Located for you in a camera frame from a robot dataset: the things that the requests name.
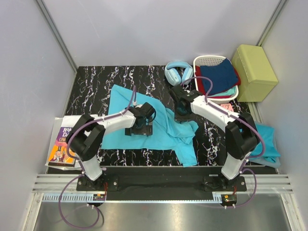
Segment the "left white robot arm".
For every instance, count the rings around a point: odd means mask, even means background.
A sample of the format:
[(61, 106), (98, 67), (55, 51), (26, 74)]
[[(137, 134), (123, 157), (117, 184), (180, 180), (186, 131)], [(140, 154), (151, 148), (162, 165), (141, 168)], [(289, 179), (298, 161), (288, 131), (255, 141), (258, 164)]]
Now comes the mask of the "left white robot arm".
[(151, 136), (155, 117), (156, 110), (149, 103), (144, 103), (97, 119), (90, 115), (82, 115), (79, 118), (65, 142), (68, 150), (76, 154), (82, 177), (91, 189), (97, 191), (107, 185), (96, 157), (104, 135), (124, 129), (126, 136)]

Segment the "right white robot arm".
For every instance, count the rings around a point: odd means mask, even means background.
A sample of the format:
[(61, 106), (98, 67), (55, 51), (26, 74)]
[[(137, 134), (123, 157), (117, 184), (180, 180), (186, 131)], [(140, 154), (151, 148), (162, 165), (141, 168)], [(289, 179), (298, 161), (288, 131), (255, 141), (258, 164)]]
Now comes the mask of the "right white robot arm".
[(229, 111), (197, 90), (188, 92), (181, 85), (173, 86), (170, 96), (174, 101), (175, 120), (189, 121), (192, 114), (199, 115), (216, 124), (225, 133), (227, 157), (212, 187), (231, 190), (251, 152), (261, 141), (252, 116), (249, 113)]

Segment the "turquoise t-shirt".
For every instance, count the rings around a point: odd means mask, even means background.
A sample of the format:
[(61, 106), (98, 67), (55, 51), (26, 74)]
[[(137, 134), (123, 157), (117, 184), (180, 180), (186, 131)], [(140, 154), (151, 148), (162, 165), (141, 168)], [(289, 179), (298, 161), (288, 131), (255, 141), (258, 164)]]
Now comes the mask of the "turquoise t-shirt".
[(197, 158), (193, 147), (193, 138), (198, 129), (194, 121), (177, 123), (174, 112), (166, 108), (161, 101), (137, 93), (137, 103), (149, 103), (156, 110), (153, 121), (153, 134), (126, 136), (123, 129), (104, 135), (102, 149), (149, 149), (173, 150), (184, 167), (195, 166)]

